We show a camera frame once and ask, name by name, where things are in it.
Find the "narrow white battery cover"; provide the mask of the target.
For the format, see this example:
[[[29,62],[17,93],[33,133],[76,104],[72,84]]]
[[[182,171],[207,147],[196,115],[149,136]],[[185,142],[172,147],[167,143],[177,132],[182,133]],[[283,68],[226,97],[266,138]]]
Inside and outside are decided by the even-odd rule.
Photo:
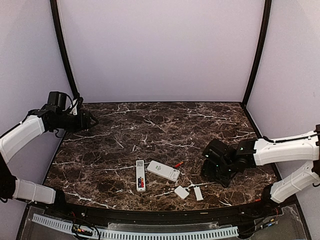
[[[193,189],[194,189],[196,200],[197,201],[202,201],[204,198],[203,198],[203,195],[202,195],[200,187],[199,186],[195,186]]]

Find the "red yellow battery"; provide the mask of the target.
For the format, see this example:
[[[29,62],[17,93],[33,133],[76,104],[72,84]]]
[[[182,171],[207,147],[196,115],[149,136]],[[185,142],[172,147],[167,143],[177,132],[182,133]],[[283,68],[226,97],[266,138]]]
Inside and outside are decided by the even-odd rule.
[[[181,161],[181,162],[177,163],[176,165],[174,165],[174,168],[179,167],[179,166],[180,166],[180,165],[182,165],[183,163],[184,163],[183,161]]]

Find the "white remote green buttons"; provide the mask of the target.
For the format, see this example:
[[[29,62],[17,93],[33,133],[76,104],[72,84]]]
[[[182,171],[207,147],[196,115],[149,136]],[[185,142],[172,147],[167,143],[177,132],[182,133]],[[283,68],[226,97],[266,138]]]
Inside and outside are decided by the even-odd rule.
[[[155,160],[152,160],[149,163],[147,171],[173,182],[176,182],[178,180],[181,173],[179,170]]]

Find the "blue purple battery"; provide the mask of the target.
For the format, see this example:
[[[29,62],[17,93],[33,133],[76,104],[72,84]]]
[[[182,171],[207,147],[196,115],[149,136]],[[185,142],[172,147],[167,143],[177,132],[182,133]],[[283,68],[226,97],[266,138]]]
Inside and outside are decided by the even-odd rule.
[[[141,178],[137,179],[138,188],[142,188]]]

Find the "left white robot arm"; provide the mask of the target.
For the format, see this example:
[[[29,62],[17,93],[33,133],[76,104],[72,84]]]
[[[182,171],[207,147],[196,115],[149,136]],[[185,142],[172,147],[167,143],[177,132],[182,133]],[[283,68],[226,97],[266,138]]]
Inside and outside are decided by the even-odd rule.
[[[0,200],[17,199],[31,203],[51,205],[51,210],[60,218],[71,213],[65,203],[62,190],[47,187],[14,176],[8,163],[27,144],[46,132],[64,130],[76,133],[98,125],[99,121],[82,108],[83,98],[71,97],[63,92],[51,91],[47,103],[40,109],[30,110],[26,117],[0,137]]]

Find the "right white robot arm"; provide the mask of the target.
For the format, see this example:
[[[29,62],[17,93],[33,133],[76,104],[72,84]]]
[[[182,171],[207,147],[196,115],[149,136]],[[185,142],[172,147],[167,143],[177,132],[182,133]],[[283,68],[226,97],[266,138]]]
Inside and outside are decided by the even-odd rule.
[[[201,176],[227,188],[237,173],[273,163],[302,161],[305,163],[286,178],[263,189],[255,213],[266,217],[275,204],[312,185],[320,185],[320,126],[307,133],[285,138],[266,136],[239,142],[236,148],[213,139],[202,152],[205,160]]]

